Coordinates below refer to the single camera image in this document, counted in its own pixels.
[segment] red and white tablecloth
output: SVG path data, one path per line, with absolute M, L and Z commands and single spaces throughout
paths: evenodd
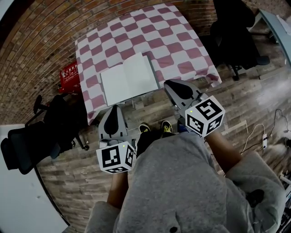
M 171 3 L 145 7 L 100 25 L 75 45 L 89 124 L 107 108 L 100 73 L 138 52 L 151 59 L 161 88 L 168 79 L 205 77 L 213 86 L 221 83 L 197 34 Z

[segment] white marker cube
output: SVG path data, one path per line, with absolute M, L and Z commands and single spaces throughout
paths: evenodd
M 128 142 L 122 142 L 96 150 L 100 170 L 115 174 L 130 171 L 132 167 L 134 148 Z
M 185 111 L 186 126 L 205 137 L 222 124 L 225 112 L 217 99 L 210 96 Z

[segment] button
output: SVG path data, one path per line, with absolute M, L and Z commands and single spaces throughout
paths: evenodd
M 177 230 L 178 230 L 177 227 L 172 227 L 172 228 L 170 229 L 170 232 L 171 232 L 171 233 L 175 233 Z

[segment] white desk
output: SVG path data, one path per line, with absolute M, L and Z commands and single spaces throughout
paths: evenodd
M 267 25 L 270 28 L 270 30 L 272 31 L 274 37 L 276 38 L 276 40 L 278 41 L 278 43 L 282 47 L 285 58 L 287 59 L 287 61 L 289 63 L 289 67 L 290 67 L 291 66 L 291 36 L 286 33 L 285 29 L 283 28 L 282 24 L 280 23 L 280 21 L 278 20 L 276 15 L 271 14 L 271 13 L 269 13 L 265 10 L 261 10 L 261 9 L 259 9 L 259 13 L 256 16 L 255 24 L 251 28 L 249 28 L 248 30 L 250 31 L 257 24 L 257 22 L 260 19 L 263 19 L 267 23 Z M 286 67 L 279 68 L 279 69 L 272 71 L 268 74 L 262 75 L 260 77 L 260 79 L 266 79 L 268 77 L 274 76 L 275 74 L 278 74 L 285 69 L 286 69 Z

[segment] wall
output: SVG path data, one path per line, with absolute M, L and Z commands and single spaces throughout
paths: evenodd
M 24 125 L 0 126 L 0 142 L 8 131 Z M 61 233 L 67 224 L 57 213 L 32 170 L 7 170 L 0 150 L 0 228 L 3 233 Z
M 74 41 L 98 25 L 144 6 L 168 0 L 35 0 L 19 18 L 0 50 L 0 124 L 25 123 L 33 104 L 57 94 L 59 71 L 75 60 Z M 172 1 L 198 35 L 216 20 L 211 0 Z M 284 0 L 246 0 L 258 7 L 290 15 Z

